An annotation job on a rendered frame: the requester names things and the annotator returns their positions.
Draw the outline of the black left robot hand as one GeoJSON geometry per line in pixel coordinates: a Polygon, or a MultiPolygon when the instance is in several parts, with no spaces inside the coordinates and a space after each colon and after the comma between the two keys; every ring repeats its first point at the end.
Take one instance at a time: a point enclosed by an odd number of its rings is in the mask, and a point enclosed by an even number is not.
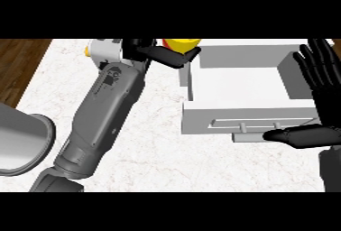
{"type": "Polygon", "coordinates": [[[186,53],[180,53],[156,46],[155,39],[124,39],[121,43],[122,58],[134,61],[153,60],[174,69],[180,69],[193,60],[201,52],[195,47],[186,53]]]}

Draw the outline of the grey round pot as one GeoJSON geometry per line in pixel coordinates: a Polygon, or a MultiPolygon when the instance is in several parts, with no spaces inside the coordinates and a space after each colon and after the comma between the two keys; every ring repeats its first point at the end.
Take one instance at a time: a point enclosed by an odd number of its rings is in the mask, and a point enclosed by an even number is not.
{"type": "Polygon", "coordinates": [[[47,116],[26,115],[0,103],[0,176],[22,175],[46,159],[56,139],[47,116]]]}

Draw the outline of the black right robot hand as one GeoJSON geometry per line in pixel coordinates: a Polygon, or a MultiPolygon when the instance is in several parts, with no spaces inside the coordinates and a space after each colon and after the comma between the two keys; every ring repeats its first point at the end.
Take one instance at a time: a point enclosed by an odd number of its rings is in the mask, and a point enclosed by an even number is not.
{"type": "Polygon", "coordinates": [[[294,53],[320,122],[267,131],[267,141],[295,149],[341,145],[341,60],[325,39],[308,39],[294,53]]]}

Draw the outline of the yellow cup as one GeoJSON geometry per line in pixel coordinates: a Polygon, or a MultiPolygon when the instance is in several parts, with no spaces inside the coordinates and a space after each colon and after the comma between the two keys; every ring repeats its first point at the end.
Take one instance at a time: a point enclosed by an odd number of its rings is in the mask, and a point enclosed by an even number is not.
{"type": "Polygon", "coordinates": [[[162,46],[180,54],[199,53],[201,39],[164,39],[162,46]]]}

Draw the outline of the white open drawer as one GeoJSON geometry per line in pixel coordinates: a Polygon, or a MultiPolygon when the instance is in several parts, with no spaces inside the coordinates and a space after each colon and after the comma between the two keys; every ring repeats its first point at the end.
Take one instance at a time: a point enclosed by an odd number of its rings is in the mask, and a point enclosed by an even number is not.
{"type": "Polygon", "coordinates": [[[305,39],[205,39],[178,71],[195,101],[310,99],[294,53],[305,39]]]}

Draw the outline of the white drawer front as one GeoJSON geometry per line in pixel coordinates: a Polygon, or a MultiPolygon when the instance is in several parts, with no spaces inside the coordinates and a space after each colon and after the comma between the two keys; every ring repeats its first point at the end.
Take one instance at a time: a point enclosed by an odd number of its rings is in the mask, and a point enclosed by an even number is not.
{"type": "Polygon", "coordinates": [[[310,99],[198,102],[183,104],[183,134],[261,133],[317,123],[310,99]]]}

